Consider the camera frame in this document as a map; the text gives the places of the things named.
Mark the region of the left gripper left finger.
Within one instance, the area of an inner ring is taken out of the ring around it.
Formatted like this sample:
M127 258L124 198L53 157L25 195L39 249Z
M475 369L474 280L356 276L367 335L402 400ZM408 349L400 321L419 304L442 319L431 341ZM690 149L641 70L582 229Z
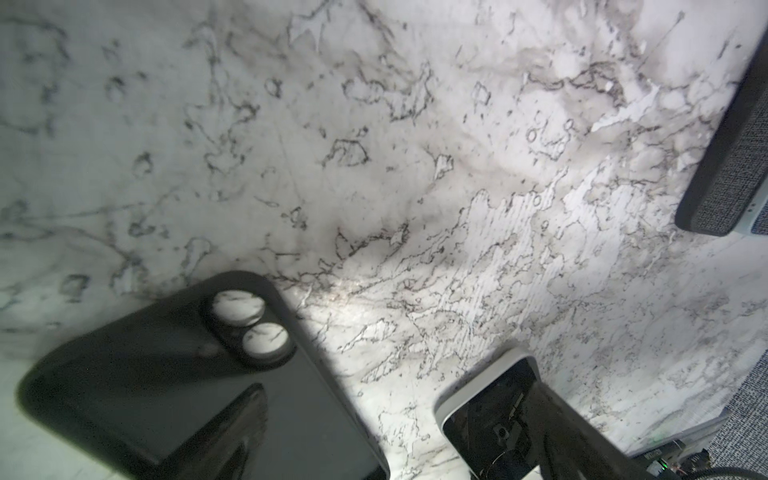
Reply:
M152 470L154 479L241 479L268 426L268 397L255 383Z

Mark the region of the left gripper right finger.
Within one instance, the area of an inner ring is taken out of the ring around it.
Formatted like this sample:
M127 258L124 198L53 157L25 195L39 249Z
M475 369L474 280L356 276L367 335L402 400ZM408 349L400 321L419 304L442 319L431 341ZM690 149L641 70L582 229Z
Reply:
M541 381L532 384L523 413L534 458L546 480L652 477Z

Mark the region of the black phone front screen up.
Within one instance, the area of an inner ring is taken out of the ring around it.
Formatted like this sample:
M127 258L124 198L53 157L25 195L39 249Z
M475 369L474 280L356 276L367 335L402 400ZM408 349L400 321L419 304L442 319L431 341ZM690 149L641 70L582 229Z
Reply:
M535 469L523 410L539 379L533 355L514 347L438 403L435 419L440 432L472 479L523 479Z

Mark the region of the black phone screen up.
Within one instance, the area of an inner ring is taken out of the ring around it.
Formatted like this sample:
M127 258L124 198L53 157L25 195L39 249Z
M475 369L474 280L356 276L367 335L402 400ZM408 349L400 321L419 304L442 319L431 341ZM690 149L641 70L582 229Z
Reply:
M533 355L514 347L438 403L435 419L440 432L472 479L523 479L535 469L523 410L539 379Z
M700 161L675 214L683 230L767 234L767 37Z

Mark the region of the black phone case front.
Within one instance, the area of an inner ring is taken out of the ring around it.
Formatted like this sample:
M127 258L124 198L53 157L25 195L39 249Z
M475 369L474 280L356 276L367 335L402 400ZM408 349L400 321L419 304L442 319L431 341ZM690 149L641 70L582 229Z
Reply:
M213 317L213 300L262 298L288 350L262 361ZM216 275L74 339L20 381L34 421L123 474L147 473L252 384L270 413L259 479L386 479L388 462L278 290L246 271Z

